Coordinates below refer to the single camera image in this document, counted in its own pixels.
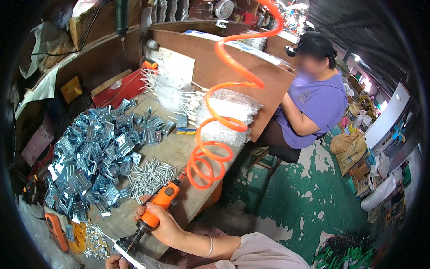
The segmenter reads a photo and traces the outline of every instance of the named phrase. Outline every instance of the white cloth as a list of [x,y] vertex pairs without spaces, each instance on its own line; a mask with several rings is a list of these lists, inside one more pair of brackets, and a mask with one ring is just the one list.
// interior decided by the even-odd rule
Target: white cloth
[[310,269],[300,255],[259,232],[241,239],[230,260],[215,263],[217,269]]

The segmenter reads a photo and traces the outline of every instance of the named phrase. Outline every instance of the woman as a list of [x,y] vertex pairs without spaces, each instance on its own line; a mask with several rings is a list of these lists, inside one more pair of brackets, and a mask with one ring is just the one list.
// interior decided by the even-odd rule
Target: woman
[[[309,269],[298,254],[260,233],[238,236],[196,235],[182,230],[171,214],[162,207],[148,203],[139,206],[133,220],[142,218],[149,210],[160,219],[160,225],[152,234],[163,244],[198,257],[207,258],[200,269]],[[106,269],[127,269],[127,261],[121,255],[106,259]]]
[[347,107],[342,73],[335,69],[337,53],[328,37],[309,31],[294,52],[295,69],[281,67],[297,77],[257,140],[258,147],[306,148],[330,131]]

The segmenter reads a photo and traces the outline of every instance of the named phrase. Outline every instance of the ceiling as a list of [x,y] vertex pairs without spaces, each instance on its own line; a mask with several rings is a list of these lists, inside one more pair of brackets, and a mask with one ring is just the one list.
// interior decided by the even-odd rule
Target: ceiling
[[382,8],[371,0],[309,0],[308,20],[345,51],[360,56],[361,65],[378,88],[392,96],[399,82],[407,83],[411,64],[399,37],[387,26]]

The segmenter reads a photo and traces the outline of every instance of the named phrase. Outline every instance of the hand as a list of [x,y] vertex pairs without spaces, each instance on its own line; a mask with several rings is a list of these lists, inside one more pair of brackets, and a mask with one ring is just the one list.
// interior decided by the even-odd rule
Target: hand
[[292,73],[293,75],[297,76],[297,72],[291,66],[285,65],[283,63],[280,63],[278,66],[280,68],[284,69],[285,71],[288,71],[288,72]]
[[[140,197],[140,200],[146,201],[148,198],[149,195],[144,195]],[[140,220],[146,210],[149,210],[160,219],[160,225],[152,231],[155,238],[166,246],[175,248],[185,235],[185,231],[178,225],[170,213],[167,213],[161,206],[156,204],[147,203],[146,206],[138,206],[133,220]]]
[[106,269],[127,269],[128,261],[122,255],[111,255],[106,259]]

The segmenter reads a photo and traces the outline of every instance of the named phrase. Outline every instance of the workbench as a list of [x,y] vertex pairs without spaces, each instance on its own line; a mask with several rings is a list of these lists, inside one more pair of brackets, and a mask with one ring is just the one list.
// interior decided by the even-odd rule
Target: workbench
[[[175,117],[175,115],[165,110],[157,98],[152,93],[141,93],[137,96],[137,106],[126,111],[126,114],[132,112],[144,115],[149,107],[152,109],[152,115],[158,115],[165,121],[169,120],[167,116]],[[151,160],[155,157],[157,160],[168,163],[172,166],[177,166],[177,171],[184,167],[190,157],[191,151],[196,146],[194,135],[177,135],[175,132],[171,132],[168,136],[163,135],[161,143],[158,145],[145,145],[141,148],[139,153],[143,154],[144,158],[141,161],[143,165],[145,160]],[[242,147],[230,146],[233,151],[233,159],[229,162],[224,163],[226,170],[232,165]],[[227,153],[219,147],[209,146],[209,150],[220,156],[227,156]],[[217,162],[214,162],[208,158],[212,164],[214,175],[219,175],[220,167]],[[205,166],[201,163],[197,163],[203,172],[206,172]],[[194,180],[201,185],[205,185],[207,182],[193,173]],[[170,207],[169,211],[174,216],[178,224],[184,229],[187,224],[198,214],[203,205],[208,201],[214,190],[219,186],[221,180],[212,183],[211,187],[206,190],[199,190],[193,187],[190,182],[186,179],[181,185],[181,191],[179,192],[176,200],[177,205]],[[129,184],[127,179],[120,180],[120,186],[118,189],[122,189]],[[136,222],[132,220],[135,215],[138,203],[136,200],[127,200],[118,208],[111,209],[112,215],[108,217],[101,217],[100,211],[96,207],[92,207],[88,215],[92,222],[96,222],[103,229],[103,232],[113,239],[126,237],[136,232]],[[107,240],[108,245],[111,247],[113,244]],[[154,259],[159,259],[169,247],[158,241],[153,235],[144,235],[140,240],[141,246],[138,247],[140,252],[146,254]]]

